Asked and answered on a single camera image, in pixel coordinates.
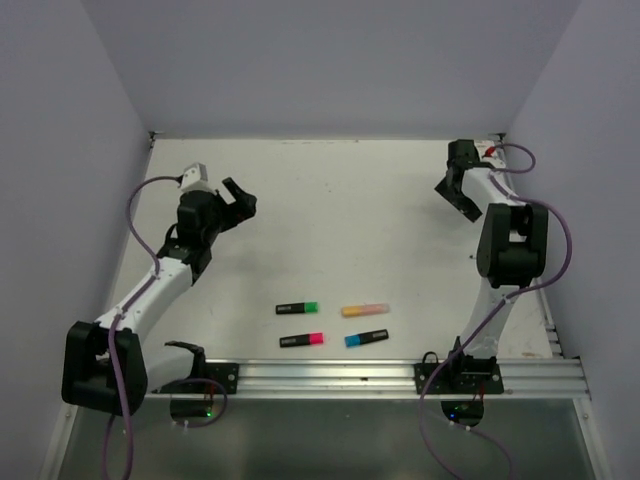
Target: yellow marker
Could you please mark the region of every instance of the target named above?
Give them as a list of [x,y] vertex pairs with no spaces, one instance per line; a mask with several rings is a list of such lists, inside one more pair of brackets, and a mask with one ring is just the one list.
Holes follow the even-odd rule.
[[342,307],[343,317],[361,317],[363,315],[376,315],[378,313],[389,313],[388,303],[375,303],[373,305],[354,305]]

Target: white table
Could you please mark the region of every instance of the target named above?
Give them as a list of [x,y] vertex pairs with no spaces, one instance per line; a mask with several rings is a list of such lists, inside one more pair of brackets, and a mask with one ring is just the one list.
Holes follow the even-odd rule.
[[[452,347],[480,282],[470,223],[434,187],[447,141],[158,140],[147,178],[194,162],[209,183],[233,177],[258,197],[255,218],[222,234],[200,280],[158,322],[145,355],[168,340],[221,359],[418,359]],[[226,191],[221,192],[230,199]],[[147,187],[135,224],[155,250],[175,222],[179,191]],[[130,238],[115,286],[119,300],[151,262]],[[320,312],[276,316],[279,303],[318,301]],[[344,319],[345,305],[387,302],[386,315]],[[501,358],[552,356],[539,296],[515,305]],[[386,328],[390,339],[347,349],[346,335]],[[325,344],[281,349],[287,335],[323,332]]]

